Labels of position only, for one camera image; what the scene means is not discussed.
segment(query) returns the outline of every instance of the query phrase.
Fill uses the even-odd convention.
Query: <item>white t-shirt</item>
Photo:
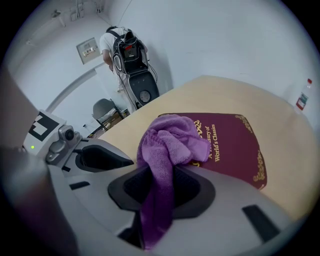
[[[112,31],[116,32],[119,36],[124,35],[128,32],[128,29],[125,27],[116,27],[111,29]],[[116,37],[110,33],[104,33],[100,37],[100,50],[101,54],[103,50],[108,50],[110,52],[110,57],[114,55],[114,43],[116,41]]]

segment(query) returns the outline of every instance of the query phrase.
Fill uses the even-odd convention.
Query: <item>man's arm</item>
[[[114,69],[114,64],[112,62],[112,59],[110,57],[109,51],[108,50],[102,50],[102,57],[103,57],[103,61],[108,64],[109,69],[111,71],[113,71]]]

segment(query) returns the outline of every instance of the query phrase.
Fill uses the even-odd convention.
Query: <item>plastic bottle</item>
[[[301,111],[304,110],[307,104],[309,96],[311,95],[311,84],[311,79],[308,79],[306,85],[302,89],[301,95],[298,98],[294,108],[297,113],[301,113]]]

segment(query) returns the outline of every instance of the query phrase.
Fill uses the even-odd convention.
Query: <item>purple towel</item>
[[[171,226],[173,166],[187,164],[191,160],[205,162],[209,153],[209,141],[199,137],[194,122],[185,116],[160,116],[144,133],[137,163],[147,163],[153,175],[150,192],[140,210],[145,250],[151,250]]]

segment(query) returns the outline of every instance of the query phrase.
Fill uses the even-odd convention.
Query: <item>cable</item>
[[[157,74],[157,72],[155,71],[155,69],[149,64],[149,66],[150,66],[150,68],[151,68],[151,70],[152,70],[152,72],[154,73],[154,76],[155,76],[155,82],[157,83],[158,82],[158,74]]]
[[[132,0],[130,0],[130,2],[129,2],[128,5],[126,6],[126,8],[125,8],[125,10],[124,10],[124,12],[123,12],[123,14],[122,14],[122,16],[121,16],[121,18],[120,18],[120,21],[119,21],[119,23],[118,23],[118,26],[120,25],[120,23],[121,23],[121,21],[122,21],[122,18],[124,17],[124,15],[125,15],[128,7],[129,7],[129,5],[131,4],[131,2],[132,2]]]
[[[115,71],[116,71],[116,74],[118,75],[118,77],[120,78],[120,80],[121,80],[121,82],[122,82],[122,84],[123,84],[123,87],[124,87],[124,89],[125,89],[125,91],[126,91],[126,94],[128,94],[128,97],[129,97],[132,105],[134,106],[135,110],[137,110],[136,105],[133,103],[132,99],[131,99],[130,96],[129,96],[129,93],[128,93],[128,91],[127,91],[127,88],[126,88],[126,86],[125,86],[124,81],[122,81],[122,78],[121,78],[121,76],[119,75],[119,72],[118,72],[118,70],[117,70],[117,67],[115,67]]]
[[[102,17],[100,17],[98,13],[96,13],[96,15],[97,15],[101,20],[103,20],[105,23],[107,23],[109,26],[111,26],[106,20],[104,20]]]

